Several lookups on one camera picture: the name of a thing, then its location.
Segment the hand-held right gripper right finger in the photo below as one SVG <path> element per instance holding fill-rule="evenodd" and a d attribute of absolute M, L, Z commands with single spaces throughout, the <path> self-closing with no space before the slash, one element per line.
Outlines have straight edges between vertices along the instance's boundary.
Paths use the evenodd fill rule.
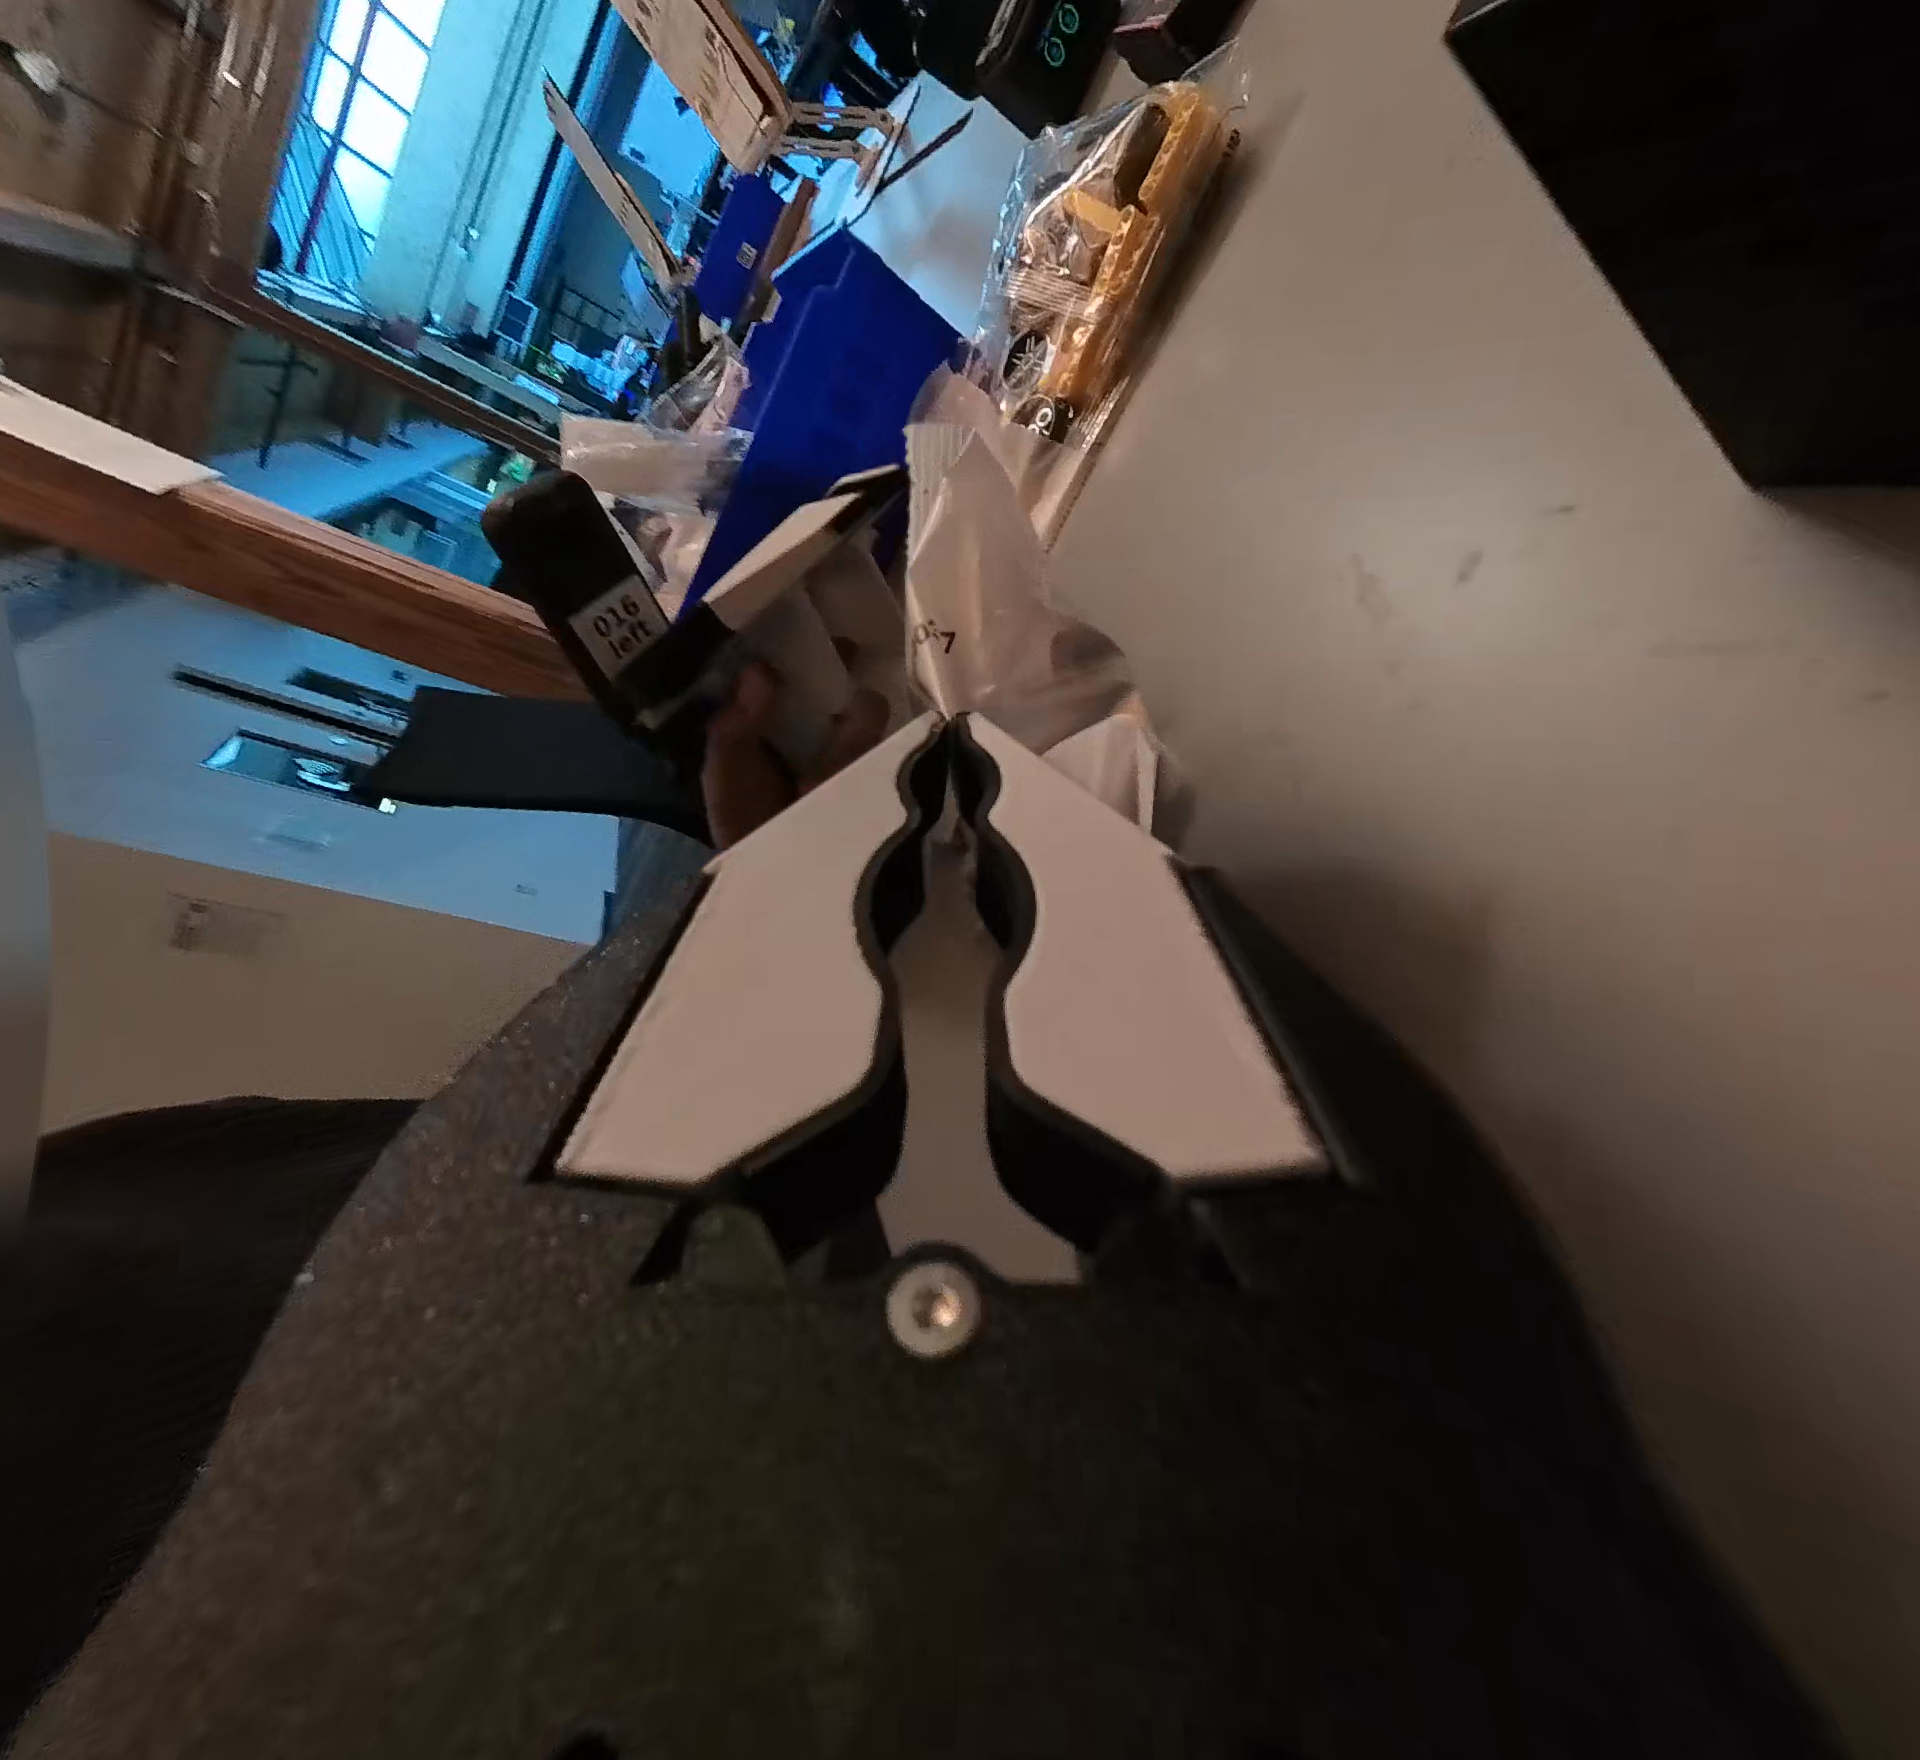
<path fill-rule="evenodd" d="M 1148 1219 L 1330 1175 L 1183 862 L 980 715 L 952 724 L 988 988 L 986 1139 L 1010 1199 L 1095 1257 Z"/>

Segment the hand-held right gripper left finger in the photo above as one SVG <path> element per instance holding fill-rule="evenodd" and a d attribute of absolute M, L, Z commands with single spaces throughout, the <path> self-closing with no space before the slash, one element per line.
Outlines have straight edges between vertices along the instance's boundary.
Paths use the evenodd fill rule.
<path fill-rule="evenodd" d="M 921 713 L 708 862 L 555 1175 L 669 1208 L 753 1213 L 803 1257 L 875 1208 L 903 1146 L 894 948 L 925 902 L 947 725 Z"/>

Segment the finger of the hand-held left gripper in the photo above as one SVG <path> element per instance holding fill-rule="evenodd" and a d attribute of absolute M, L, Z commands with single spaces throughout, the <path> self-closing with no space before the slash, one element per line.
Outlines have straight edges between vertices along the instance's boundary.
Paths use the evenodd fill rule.
<path fill-rule="evenodd" d="M 845 548 L 870 553 L 877 521 L 908 495 L 908 468 L 848 474 L 812 501 L 797 506 L 701 595 L 697 614 L 742 633 L 783 595 Z"/>

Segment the small clear parts bag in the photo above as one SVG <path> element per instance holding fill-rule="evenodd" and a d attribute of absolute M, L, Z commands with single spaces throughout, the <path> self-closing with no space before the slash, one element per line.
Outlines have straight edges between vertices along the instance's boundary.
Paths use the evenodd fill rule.
<path fill-rule="evenodd" d="M 1189 786 L 1123 652 L 1065 611 L 1015 484 L 981 432 L 918 427 L 906 546 L 910 680 L 938 715 L 978 713 L 1158 839 L 1187 832 Z M 1007 1195 L 986 1139 L 980 1024 L 994 946 L 971 907 L 954 812 L 925 855 L 925 907 L 896 949 L 906 1127 L 880 1201 L 894 1252 L 955 1244 L 1016 1282 L 1069 1283 L 1079 1257 Z"/>

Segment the person's left hand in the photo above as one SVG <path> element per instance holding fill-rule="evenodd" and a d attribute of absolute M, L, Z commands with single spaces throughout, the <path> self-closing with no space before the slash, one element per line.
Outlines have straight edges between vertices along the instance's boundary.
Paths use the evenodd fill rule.
<path fill-rule="evenodd" d="M 823 749 L 811 761 L 794 766 L 781 757 L 773 741 L 778 696 L 777 672 L 760 660 L 750 660 L 708 717 L 701 795 L 711 846 L 719 853 L 829 783 L 870 752 L 891 728 L 885 697 L 874 690 L 854 690 L 851 703 L 832 719 Z"/>

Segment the crumpled clear parts bag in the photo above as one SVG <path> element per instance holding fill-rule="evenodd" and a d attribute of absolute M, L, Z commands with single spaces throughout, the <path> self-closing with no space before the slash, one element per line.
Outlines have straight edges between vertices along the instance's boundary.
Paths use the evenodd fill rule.
<path fill-rule="evenodd" d="M 562 469 L 578 474 L 642 557 L 642 573 L 674 616 L 753 443 L 742 404 L 750 373 L 729 333 L 633 420 L 568 412 Z"/>

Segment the blue plastic bin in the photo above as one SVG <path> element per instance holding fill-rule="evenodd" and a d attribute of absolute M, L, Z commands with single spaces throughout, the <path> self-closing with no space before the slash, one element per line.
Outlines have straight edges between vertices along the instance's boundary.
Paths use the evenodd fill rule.
<path fill-rule="evenodd" d="M 744 349 L 747 445 L 687 599 L 839 480 L 897 466 L 915 397 L 957 347 L 957 331 L 848 231 L 798 251 L 775 289 L 773 321 Z"/>
<path fill-rule="evenodd" d="M 738 172 L 693 269 L 692 294 L 708 323 L 734 341 L 757 325 L 781 263 L 797 251 L 818 181 L 794 175 L 790 193 L 767 172 Z"/>

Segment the wooden book stand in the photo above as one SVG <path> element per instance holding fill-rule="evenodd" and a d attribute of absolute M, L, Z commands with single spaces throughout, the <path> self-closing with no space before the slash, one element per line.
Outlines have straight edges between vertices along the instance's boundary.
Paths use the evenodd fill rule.
<path fill-rule="evenodd" d="M 899 118 L 885 109 L 845 101 L 789 99 L 769 132 L 767 157 L 853 160 L 854 168 L 868 177 L 894 148 L 899 132 Z"/>

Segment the clear bag of yellow beams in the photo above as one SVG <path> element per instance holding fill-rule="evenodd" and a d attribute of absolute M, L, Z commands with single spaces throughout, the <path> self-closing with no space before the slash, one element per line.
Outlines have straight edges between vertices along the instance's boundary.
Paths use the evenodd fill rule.
<path fill-rule="evenodd" d="M 1021 153 L 961 371 L 1004 424 L 1045 549 L 1171 316 L 1236 158 L 1249 93 L 1247 59 L 1227 37 L 1183 75 Z"/>

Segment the black charging case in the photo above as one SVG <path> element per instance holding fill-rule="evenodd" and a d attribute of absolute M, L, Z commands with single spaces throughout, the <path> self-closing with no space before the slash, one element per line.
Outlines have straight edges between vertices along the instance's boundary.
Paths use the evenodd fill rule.
<path fill-rule="evenodd" d="M 1026 138 L 1084 109 L 1121 0 L 929 0 L 915 35 L 924 72 L 981 99 Z"/>

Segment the black device with red mark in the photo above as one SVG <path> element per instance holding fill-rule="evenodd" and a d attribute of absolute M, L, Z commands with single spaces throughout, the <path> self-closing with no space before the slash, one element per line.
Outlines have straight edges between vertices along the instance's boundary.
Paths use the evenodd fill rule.
<path fill-rule="evenodd" d="M 1123 0 L 1113 48 L 1145 86 L 1180 80 L 1218 52 L 1251 0 Z"/>

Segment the black perforated block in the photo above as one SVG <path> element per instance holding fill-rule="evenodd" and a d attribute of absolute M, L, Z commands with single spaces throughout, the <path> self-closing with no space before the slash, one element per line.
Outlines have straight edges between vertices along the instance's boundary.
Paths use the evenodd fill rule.
<path fill-rule="evenodd" d="M 1753 490 L 1915 487 L 1917 0 L 1457 0 L 1446 42 Z"/>

